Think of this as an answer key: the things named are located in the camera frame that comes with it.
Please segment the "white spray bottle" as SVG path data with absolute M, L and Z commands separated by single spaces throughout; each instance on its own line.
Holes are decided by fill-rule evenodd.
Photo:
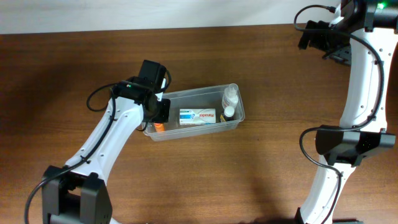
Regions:
M 238 96 L 238 86 L 235 83 L 228 85 L 227 88 L 224 89 L 224 94 L 222 98 L 222 106 L 225 109 L 228 106 L 236 108 L 239 103 Z

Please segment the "clear plastic container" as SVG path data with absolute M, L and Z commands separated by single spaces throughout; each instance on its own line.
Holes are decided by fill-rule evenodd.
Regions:
M 238 87 L 239 103 L 235 108 L 234 120 L 221 122 L 220 115 L 224 111 L 221 104 L 224 89 L 228 85 L 218 85 L 164 94 L 164 99 L 171 101 L 169 122 L 164 124 L 165 131 L 157 133 L 154 124 L 149 123 L 144 131 L 153 141 L 166 141 L 171 139 L 187 138 L 203 134 L 218 133 L 236 129 L 238 124 L 245 119 L 244 106 Z M 216 111 L 216 123 L 204 125 L 180 125 L 180 109 L 208 109 Z

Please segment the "dark bottle white cap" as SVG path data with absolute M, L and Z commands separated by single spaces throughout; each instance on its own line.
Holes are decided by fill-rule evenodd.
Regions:
M 221 122 L 228 122 L 234 120 L 235 109 L 232 106 L 227 106 L 220 115 Z

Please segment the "orange tablet tube white cap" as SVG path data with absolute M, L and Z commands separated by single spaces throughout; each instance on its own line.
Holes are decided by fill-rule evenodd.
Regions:
M 165 127 L 163 123 L 154 123 L 154 127 L 157 133 L 161 133 L 165 131 Z

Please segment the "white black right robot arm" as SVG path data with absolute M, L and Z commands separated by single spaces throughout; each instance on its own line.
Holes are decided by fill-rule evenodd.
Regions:
M 315 127 L 317 172 L 296 223 L 331 223 L 341 191 L 363 160 L 394 147 L 387 132 L 386 98 L 397 46 L 396 1 L 341 1 L 330 22 L 308 21 L 300 49 L 350 67 L 348 95 L 338 126 Z

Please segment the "white blue medicine box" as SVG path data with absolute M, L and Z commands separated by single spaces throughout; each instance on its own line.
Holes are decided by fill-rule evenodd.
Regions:
M 216 123 L 216 111 L 208 109 L 180 109 L 180 125 L 204 125 Z

